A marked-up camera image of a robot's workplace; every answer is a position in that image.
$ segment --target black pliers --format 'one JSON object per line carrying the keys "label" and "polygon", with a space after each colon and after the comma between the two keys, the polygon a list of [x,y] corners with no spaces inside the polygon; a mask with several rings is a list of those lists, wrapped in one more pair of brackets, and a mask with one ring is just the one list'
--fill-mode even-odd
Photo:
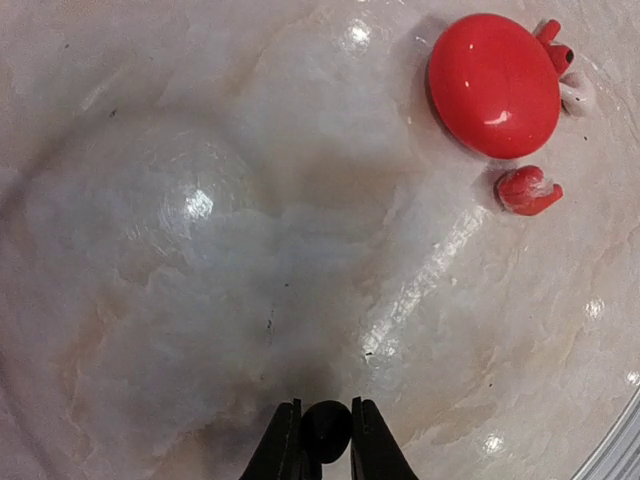
{"label": "black pliers", "polygon": [[321,480],[349,440],[353,480],[418,480],[376,404],[359,397],[351,412],[327,401],[303,416],[300,400],[280,404],[240,480]]}

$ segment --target black round object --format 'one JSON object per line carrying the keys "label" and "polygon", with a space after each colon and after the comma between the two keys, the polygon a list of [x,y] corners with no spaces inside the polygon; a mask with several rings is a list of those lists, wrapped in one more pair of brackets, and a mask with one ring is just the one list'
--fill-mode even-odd
{"label": "black round object", "polygon": [[346,450],[351,440],[351,412],[340,402],[316,403],[302,417],[302,447],[311,460],[333,463]]}

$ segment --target glossy surface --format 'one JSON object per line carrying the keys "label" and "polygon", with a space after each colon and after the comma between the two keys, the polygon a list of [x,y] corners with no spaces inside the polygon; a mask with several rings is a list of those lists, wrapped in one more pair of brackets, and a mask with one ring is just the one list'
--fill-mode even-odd
{"label": "glossy surface", "polygon": [[496,195],[508,211],[534,216],[560,200],[564,192],[560,185],[545,178],[540,168],[528,165],[500,177],[496,182]]}
{"label": "glossy surface", "polygon": [[453,135],[489,157],[529,155],[558,123],[560,90],[549,55],[499,15],[471,15],[444,32],[429,62],[429,87]]}
{"label": "glossy surface", "polygon": [[[553,11],[596,84],[534,219],[425,101],[479,8]],[[0,2],[0,478],[236,480],[294,395],[375,398],[425,480],[570,478],[640,371],[637,18]]]}

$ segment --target white marble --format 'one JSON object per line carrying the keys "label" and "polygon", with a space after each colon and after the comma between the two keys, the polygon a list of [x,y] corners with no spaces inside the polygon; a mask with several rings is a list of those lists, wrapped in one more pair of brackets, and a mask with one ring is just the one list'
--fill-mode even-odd
{"label": "white marble", "polygon": [[[559,19],[590,118],[501,212],[433,42]],[[0,478],[230,480],[273,407],[376,400],[423,479],[567,479],[640,360],[632,1],[0,3]],[[348,478],[340,464],[331,478]]]}

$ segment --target white earbud tip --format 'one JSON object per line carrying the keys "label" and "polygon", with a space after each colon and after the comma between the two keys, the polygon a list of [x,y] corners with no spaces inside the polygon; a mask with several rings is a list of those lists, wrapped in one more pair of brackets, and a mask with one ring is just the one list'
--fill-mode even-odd
{"label": "white earbud tip", "polygon": [[596,107],[596,89],[582,72],[570,72],[560,79],[562,105],[576,117],[586,117]]}

